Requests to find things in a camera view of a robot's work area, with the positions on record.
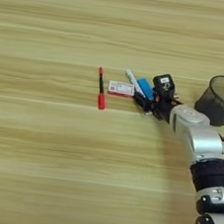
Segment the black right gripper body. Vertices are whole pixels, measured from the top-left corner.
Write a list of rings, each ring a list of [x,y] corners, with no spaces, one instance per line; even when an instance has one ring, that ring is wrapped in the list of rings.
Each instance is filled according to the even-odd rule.
[[[154,117],[165,122],[170,121],[170,115],[172,109],[176,106],[172,104],[174,95],[159,95],[154,93],[153,96],[148,99],[151,103],[151,110]]]

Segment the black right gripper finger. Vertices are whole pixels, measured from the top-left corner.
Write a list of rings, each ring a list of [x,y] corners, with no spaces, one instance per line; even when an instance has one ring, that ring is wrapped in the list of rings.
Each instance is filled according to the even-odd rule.
[[[146,114],[152,113],[150,101],[147,100],[147,98],[145,98],[141,93],[135,91],[133,99],[136,102],[136,104],[139,105],[144,110]]]
[[[174,97],[172,99],[172,104],[173,105],[182,105],[183,103],[180,102],[180,96],[177,93],[174,93]]]

